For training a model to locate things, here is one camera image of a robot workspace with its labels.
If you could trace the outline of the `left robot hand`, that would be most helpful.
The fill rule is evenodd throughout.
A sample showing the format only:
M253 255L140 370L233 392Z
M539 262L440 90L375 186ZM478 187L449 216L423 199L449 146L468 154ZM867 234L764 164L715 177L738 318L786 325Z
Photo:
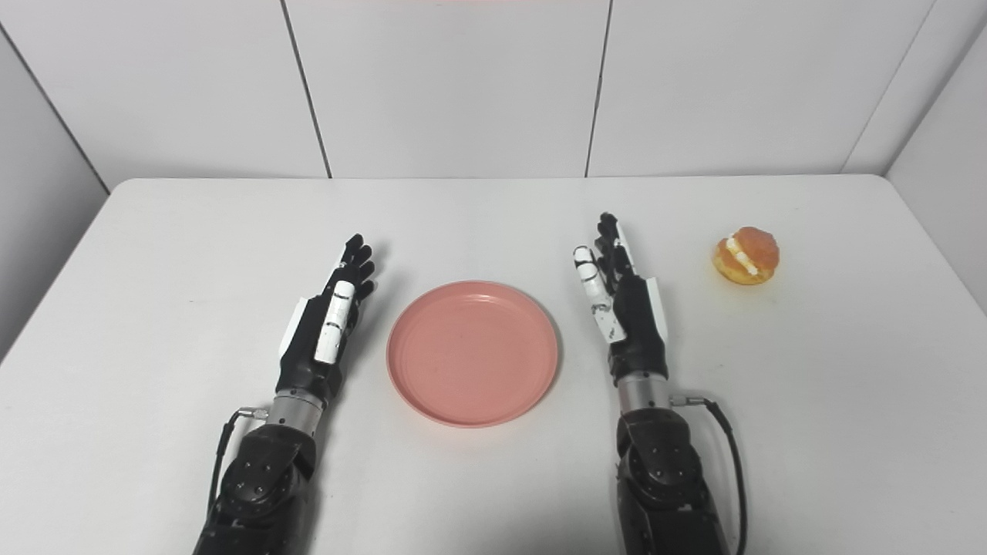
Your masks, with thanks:
M341 361L361 305L373 294L372 247L361 234L343 246L322 291L303 298L292 315L281 350L278 394L309 395L326 407L341 392Z

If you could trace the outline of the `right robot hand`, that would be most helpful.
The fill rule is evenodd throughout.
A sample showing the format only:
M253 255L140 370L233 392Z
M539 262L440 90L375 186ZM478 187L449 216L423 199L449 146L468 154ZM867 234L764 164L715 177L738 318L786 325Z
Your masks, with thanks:
M572 252L590 313L608 346L613 382L631 376L669 379L664 320L655 278L642 277L614 214L603 212L593 246Z

